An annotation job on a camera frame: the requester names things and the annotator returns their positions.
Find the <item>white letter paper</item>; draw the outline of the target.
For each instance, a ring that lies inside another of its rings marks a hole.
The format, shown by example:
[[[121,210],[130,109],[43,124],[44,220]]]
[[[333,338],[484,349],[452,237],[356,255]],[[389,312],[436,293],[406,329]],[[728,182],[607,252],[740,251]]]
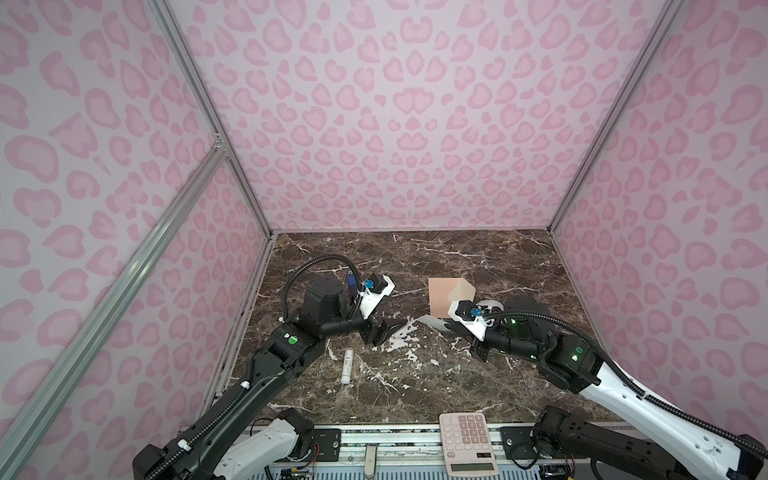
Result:
[[[418,317],[416,321],[438,332],[454,334],[454,331],[450,328],[452,323],[451,320],[437,318],[431,315],[422,315]]]

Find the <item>peach pink envelope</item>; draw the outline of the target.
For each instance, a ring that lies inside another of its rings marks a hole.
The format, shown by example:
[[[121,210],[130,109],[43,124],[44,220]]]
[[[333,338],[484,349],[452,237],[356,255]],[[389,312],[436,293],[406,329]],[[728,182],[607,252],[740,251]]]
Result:
[[[449,318],[449,307],[453,301],[473,300],[476,288],[463,278],[429,278],[430,315],[435,318]]]

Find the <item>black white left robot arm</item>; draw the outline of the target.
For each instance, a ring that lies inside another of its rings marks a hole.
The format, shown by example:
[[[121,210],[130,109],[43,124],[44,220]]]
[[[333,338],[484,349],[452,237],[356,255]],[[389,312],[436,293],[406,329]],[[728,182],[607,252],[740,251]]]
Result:
[[[393,280],[373,274],[351,294],[332,275],[316,277],[302,306],[254,352],[243,376],[198,420],[163,447],[148,445],[132,462],[136,479],[253,479],[278,460],[312,461],[312,423],[295,409],[278,415],[249,439],[245,430],[325,351],[328,339],[357,334],[381,345],[404,321],[373,320]]]

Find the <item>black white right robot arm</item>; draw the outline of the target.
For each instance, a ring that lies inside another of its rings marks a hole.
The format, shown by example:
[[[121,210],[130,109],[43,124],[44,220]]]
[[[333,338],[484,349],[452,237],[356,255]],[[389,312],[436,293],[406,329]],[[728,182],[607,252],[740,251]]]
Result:
[[[661,398],[630,376],[591,336],[551,315],[531,296],[500,306],[455,300],[446,328],[466,339],[479,360],[497,350],[530,361],[555,387],[580,395],[642,433],[637,439],[577,419],[549,406],[532,427],[538,454],[584,456],[596,470],[606,464],[640,479],[756,479],[767,449]]]

